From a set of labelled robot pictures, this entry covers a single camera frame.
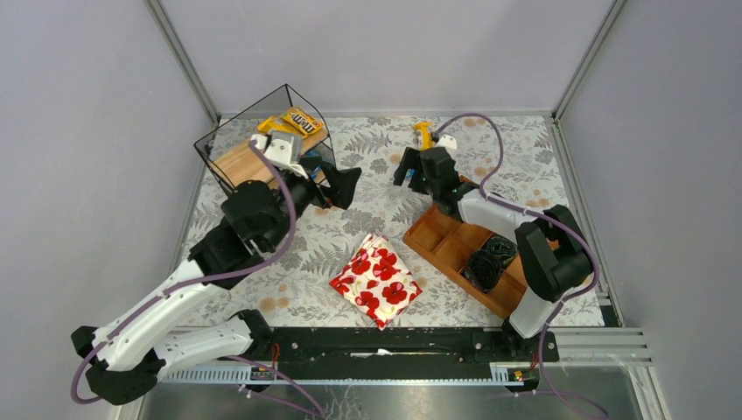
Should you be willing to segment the yellow m&m candy bag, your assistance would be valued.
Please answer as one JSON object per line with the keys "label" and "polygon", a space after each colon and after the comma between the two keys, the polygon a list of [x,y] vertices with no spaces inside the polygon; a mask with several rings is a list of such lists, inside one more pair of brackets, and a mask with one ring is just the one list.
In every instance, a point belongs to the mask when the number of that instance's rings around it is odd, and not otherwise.
{"label": "yellow m&m candy bag", "polygon": [[306,113],[300,107],[286,109],[281,118],[303,137],[312,136],[325,127],[320,119]]}

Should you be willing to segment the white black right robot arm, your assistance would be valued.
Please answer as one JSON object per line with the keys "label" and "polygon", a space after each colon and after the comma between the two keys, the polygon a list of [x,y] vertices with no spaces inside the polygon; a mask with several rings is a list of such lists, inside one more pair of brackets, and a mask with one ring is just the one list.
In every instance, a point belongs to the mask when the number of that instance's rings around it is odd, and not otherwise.
{"label": "white black right robot arm", "polygon": [[409,188],[431,197],[443,215],[485,228],[516,246],[526,290],[505,319],[519,336],[531,339],[548,326],[568,300],[584,295],[600,277],[597,257],[571,210],[562,205],[542,212],[486,192],[482,184],[465,181],[447,149],[406,148],[393,183],[400,186],[408,172]]}

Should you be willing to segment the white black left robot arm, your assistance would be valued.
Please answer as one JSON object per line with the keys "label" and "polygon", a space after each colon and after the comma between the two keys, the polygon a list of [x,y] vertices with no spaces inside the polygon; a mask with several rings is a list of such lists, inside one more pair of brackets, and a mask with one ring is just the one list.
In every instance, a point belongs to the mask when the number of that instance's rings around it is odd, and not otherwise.
{"label": "white black left robot arm", "polygon": [[307,207],[350,207],[361,169],[340,170],[318,157],[309,164],[321,170],[322,181],[277,171],[277,187],[254,179],[240,183],[222,203],[220,223],[138,306],[108,325],[83,325],[72,333],[82,359],[73,383],[86,382],[92,402],[124,405],[167,375],[200,363],[270,352],[273,333],[257,310],[238,311],[200,332],[176,334],[174,328],[206,301],[277,261]]}

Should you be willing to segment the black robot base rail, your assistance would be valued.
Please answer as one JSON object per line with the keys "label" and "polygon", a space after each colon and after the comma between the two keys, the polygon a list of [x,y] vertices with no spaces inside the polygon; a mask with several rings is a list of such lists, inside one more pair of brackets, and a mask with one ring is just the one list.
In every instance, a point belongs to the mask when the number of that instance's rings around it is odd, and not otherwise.
{"label": "black robot base rail", "polygon": [[560,356],[553,333],[524,339],[504,327],[273,327],[241,353],[295,381],[489,380],[491,367],[537,368]]}

